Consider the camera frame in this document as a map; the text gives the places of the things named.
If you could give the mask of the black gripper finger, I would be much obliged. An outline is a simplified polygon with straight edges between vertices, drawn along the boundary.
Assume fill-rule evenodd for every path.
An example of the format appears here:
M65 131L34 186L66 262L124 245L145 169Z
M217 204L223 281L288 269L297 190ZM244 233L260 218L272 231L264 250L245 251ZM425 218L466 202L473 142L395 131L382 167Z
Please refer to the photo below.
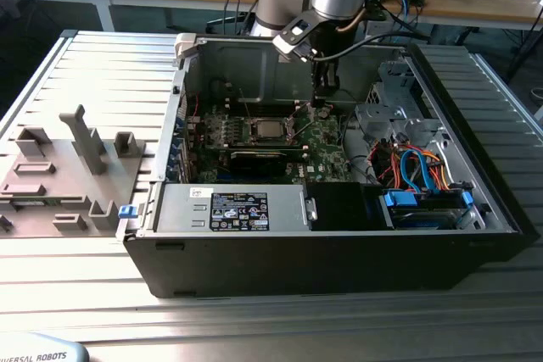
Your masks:
M337 59L312 63L312 106L320 108L340 87Z

